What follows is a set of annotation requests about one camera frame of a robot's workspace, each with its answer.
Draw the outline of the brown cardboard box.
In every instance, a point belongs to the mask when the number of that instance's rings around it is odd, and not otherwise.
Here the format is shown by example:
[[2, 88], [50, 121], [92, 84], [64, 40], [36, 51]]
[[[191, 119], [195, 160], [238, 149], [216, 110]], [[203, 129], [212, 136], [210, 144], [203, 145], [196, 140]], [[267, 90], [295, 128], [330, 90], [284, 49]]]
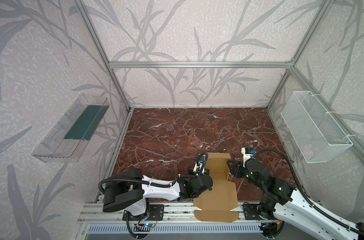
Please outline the brown cardboard box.
[[234, 210], [238, 207], [236, 184], [228, 180], [229, 160], [228, 153], [208, 153], [205, 168], [210, 170], [213, 186], [194, 199], [194, 206], [199, 208], [194, 215], [202, 222], [232, 223], [239, 218]]

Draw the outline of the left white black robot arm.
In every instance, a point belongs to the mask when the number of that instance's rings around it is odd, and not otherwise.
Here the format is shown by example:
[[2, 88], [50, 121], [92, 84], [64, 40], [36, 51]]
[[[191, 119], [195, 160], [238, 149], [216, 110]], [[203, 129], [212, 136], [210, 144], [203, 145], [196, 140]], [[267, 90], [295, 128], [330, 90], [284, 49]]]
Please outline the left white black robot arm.
[[98, 188], [104, 195], [103, 212], [125, 210], [133, 216], [141, 216], [149, 213], [150, 199], [196, 199], [203, 192], [211, 191], [213, 185], [213, 179], [207, 173], [163, 181], [143, 175], [141, 169], [133, 169], [100, 181]]

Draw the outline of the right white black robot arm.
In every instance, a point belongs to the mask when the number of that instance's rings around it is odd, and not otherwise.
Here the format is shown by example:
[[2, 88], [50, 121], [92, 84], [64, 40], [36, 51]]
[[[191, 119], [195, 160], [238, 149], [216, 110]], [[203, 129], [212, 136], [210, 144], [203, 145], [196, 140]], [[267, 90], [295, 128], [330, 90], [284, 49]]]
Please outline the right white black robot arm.
[[246, 179], [262, 190], [258, 214], [288, 223], [318, 240], [364, 240], [364, 224], [355, 224], [310, 200], [289, 182], [272, 177], [257, 160], [228, 161], [235, 178]]

